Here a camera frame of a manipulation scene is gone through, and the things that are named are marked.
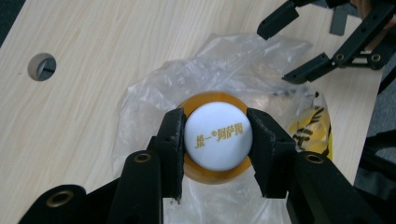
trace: light wood surface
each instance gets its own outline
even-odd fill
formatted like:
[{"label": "light wood surface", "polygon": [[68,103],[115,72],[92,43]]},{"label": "light wood surface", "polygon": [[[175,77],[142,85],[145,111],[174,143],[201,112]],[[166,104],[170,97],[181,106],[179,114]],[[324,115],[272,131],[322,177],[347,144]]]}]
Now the light wood surface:
[{"label": "light wood surface", "polygon": [[[255,33],[282,1],[30,0],[0,48],[0,223],[16,223],[35,199],[62,184],[87,192],[112,179],[111,151],[126,88],[164,62],[190,58],[212,33]],[[329,34],[332,12],[299,8],[282,34],[332,54],[346,35]],[[53,77],[38,82],[29,61],[47,52]],[[315,82],[333,130],[333,160],[353,181],[380,72],[338,69]]]}]

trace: screw hole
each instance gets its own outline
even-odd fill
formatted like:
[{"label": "screw hole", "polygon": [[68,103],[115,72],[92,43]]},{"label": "screw hole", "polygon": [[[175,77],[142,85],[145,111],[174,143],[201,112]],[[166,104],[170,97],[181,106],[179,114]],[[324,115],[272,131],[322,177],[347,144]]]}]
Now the screw hole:
[{"label": "screw hole", "polygon": [[134,157],[135,162],[146,162],[151,160],[151,155],[150,154],[139,154]]},{"label": "screw hole", "polygon": [[338,61],[343,61],[344,60],[344,54],[337,54],[337,56],[335,56],[335,59],[337,59]]},{"label": "screw hole", "polygon": [[381,60],[381,55],[375,54],[372,56],[372,61],[378,63]]},{"label": "screw hole", "polygon": [[74,197],[74,193],[71,190],[62,190],[57,193],[52,194],[47,199],[47,206],[51,208],[62,206]]},{"label": "screw hole", "polygon": [[29,76],[35,81],[45,81],[52,77],[56,70],[55,58],[48,53],[39,53],[27,65]]},{"label": "screw hole", "polygon": [[312,163],[316,163],[316,164],[321,164],[321,163],[324,162],[324,160],[321,157],[319,157],[317,155],[314,155],[314,154],[306,155],[305,159],[310,161],[310,162],[312,162]]}]

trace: clear plastic bag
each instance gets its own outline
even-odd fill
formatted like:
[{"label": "clear plastic bag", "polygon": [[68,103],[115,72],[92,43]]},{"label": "clear plastic bag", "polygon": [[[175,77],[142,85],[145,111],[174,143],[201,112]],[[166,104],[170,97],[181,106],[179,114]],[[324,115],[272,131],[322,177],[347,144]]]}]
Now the clear plastic bag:
[{"label": "clear plastic bag", "polygon": [[[304,111],[315,109],[314,91],[281,77],[310,47],[284,36],[264,41],[256,34],[212,35],[192,59],[168,62],[151,72],[129,87],[121,102],[114,176],[120,175],[126,157],[146,149],[167,111],[199,92],[228,92],[289,129]],[[290,222],[285,200],[261,197],[253,175],[250,167],[222,185],[204,185],[185,176],[181,201],[163,201],[165,223]]]}]

